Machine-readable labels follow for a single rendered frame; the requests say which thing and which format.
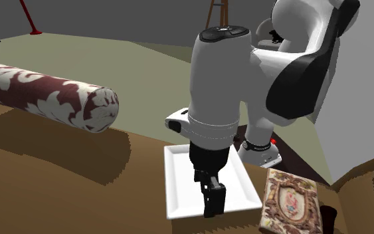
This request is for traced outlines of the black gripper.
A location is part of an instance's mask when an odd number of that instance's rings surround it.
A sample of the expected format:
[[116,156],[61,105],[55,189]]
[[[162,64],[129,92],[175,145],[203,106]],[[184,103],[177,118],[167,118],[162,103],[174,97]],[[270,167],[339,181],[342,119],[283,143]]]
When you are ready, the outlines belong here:
[[219,172],[228,161],[230,148],[208,150],[190,142],[189,159],[195,169],[194,182],[199,182],[204,199],[204,218],[224,213],[226,187],[219,183],[216,176],[207,172]]

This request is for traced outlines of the white rectangular tray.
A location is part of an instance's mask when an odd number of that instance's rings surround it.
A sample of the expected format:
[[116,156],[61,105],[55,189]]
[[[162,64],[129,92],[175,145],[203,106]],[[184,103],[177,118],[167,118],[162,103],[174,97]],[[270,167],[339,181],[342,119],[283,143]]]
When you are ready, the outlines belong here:
[[[204,197],[201,186],[193,181],[189,145],[164,147],[165,195],[168,219],[202,216]],[[262,202],[234,146],[227,164],[219,172],[219,181],[227,188],[225,212],[260,209]]]

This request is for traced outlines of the ornate framed picture book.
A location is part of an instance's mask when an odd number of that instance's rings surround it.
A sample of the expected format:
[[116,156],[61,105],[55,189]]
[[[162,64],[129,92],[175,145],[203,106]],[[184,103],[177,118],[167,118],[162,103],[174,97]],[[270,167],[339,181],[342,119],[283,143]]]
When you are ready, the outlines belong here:
[[268,169],[259,231],[262,234],[324,234],[316,182]]

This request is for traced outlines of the dark maroon cup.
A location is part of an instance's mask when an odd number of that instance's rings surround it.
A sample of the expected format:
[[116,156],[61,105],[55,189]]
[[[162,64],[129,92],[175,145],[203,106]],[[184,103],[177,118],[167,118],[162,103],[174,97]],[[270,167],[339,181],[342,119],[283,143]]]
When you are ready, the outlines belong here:
[[333,234],[337,210],[328,205],[320,206],[323,234]]

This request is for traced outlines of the brown sofa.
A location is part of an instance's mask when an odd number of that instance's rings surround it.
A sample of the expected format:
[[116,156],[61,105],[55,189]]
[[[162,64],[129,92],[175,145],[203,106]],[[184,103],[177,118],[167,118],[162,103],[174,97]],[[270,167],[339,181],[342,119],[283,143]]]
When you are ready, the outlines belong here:
[[0,105],[0,234],[260,234],[258,210],[168,220],[164,145]]

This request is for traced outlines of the wooden tripod stand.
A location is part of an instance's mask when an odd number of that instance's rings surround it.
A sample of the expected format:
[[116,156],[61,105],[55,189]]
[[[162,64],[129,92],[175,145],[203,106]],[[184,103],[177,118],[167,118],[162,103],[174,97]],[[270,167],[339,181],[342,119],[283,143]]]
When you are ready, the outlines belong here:
[[227,26],[229,24],[229,0],[221,0],[220,3],[216,3],[215,0],[211,0],[209,12],[207,15],[207,21],[205,25],[206,29],[209,28],[209,23],[211,21],[211,15],[212,15],[214,6],[217,6],[220,9],[219,25],[222,27],[222,26]]

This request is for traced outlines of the maroon and white bolster pillow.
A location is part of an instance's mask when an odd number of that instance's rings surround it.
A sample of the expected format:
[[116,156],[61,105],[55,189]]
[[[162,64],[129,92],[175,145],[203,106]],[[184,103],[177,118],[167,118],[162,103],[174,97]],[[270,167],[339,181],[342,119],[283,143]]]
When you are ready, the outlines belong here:
[[92,133],[107,129],[119,112],[110,88],[0,64],[0,104]]

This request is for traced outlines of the red floor lamp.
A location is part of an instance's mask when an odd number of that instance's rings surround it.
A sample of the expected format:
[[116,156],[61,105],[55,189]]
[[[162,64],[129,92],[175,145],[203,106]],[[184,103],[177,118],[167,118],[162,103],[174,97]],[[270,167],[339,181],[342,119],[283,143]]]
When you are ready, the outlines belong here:
[[20,2],[20,4],[21,4],[21,6],[22,6],[22,8],[23,8],[23,11],[24,11],[24,13],[25,13],[25,15],[26,15],[26,17],[27,17],[27,20],[28,20],[28,22],[29,22],[29,24],[30,24],[30,26],[31,26],[31,32],[30,32],[30,35],[41,35],[42,32],[39,31],[39,30],[35,27],[35,24],[33,23],[33,20],[32,20],[32,18],[31,18],[30,14],[29,14],[29,11],[28,11],[28,9],[27,9],[27,6],[25,5],[24,0],[19,0],[19,2]]

